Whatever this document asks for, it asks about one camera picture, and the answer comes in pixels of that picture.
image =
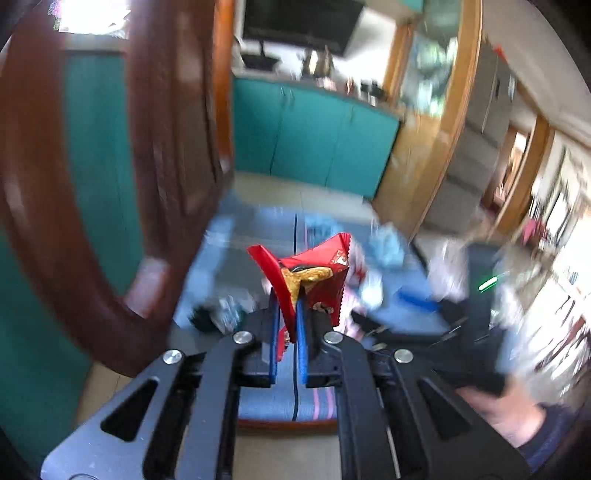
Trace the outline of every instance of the person's hand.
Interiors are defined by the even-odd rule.
[[[541,429],[545,410],[536,405],[523,385],[509,377],[500,398],[472,387],[457,393],[514,447],[529,442]]]

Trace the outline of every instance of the window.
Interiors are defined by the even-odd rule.
[[[126,38],[131,0],[56,0],[49,14],[60,32]]]
[[[558,241],[560,238],[560,234],[564,229],[566,220],[569,217],[569,213],[569,203],[566,199],[566,196],[564,195],[564,192],[560,192],[558,199],[556,200],[556,204],[550,213],[548,222],[546,223],[548,233],[552,235],[552,238],[556,241]]]
[[[457,56],[461,7],[459,0],[425,2],[400,91],[400,101],[407,108],[433,117],[443,115]]]

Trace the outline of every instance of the green light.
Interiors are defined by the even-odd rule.
[[[487,288],[491,288],[498,281],[499,277],[492,277],[490,280],[487,280],[480,287],[478,287],[478,290],[485,291]]]

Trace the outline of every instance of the person's arm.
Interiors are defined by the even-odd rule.
[[[562,406],[536,404],[514,377],[509,378],[500,398],[470,387],[457,392],[519,449],[532,471],[554,453],[574,422],[574,415]]]

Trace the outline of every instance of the wooden door frame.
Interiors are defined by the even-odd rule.
[[[556,130],[552,128],[548,120],[538,114],[515,184],[497,216],[489,237],[494,232],[508,236],[519,228],[530,206],[531,188],[540,166],[547,161],[550,155],[555,134]]]
[[[462,0],[458,51],[441,119],[413,115],[400,128],[372,205],[404,236],[418,232],[464,128],[482,40],[482,0]]]
[[[484,192],[484,195],[482,196],[482,200],[480,202],[480,204],[485,208],[490,208],[492,206],[495,190],[499,186],[502,180],[502,176],[506,172],[507,166],[509,164],[509,159],[511,158],[511,152],[513,151],[513,147],[515,146],[515,139],[517,138],[517,134],[523,135],[527,139],[527,144],[529,144],[530,142],[531,132],[526,132],[517,125],[509,123],[509,128],[507,129],[505,140],[503,141],[501,149],[499,150],[499,159],[496,164],[495,172],[493,173],[491,181],[488,184],[488,187],[486,188],[486,191]],[[519,163],[519,166],[521,166],[521,162],[523,162],[524,158],[525,152],[523,153],[523,157]]]
[[[396,25],[383,82],[383,88],[388,93],[388,102],[392,105],[396,105],[400,98],[400,89],[406,75],[416,29],[416,21]]]
[[[174,78],[165,74],[176,47],[171,20],[182,5],[136,0],[127,62],[129,117],[146,257],[128,295],[117,296],[86,238],[70,181],[60,34],[47,15],[49,3],[44,0],[17,25],[0,77],[0,213],[23,270],[67,333],[95,360],[134,376],[167,346],[185,275],[231,171],[219,167],[200,212],[183,216],[170,167],[178,130],[171,117],[159,116],[175,100]],[[187,13],[207,62],[211,46],[204,27],[213,24],[213,0]],[[204,72],[210,89],[208,68]],[[213,105],[209,115],[212,129]]]

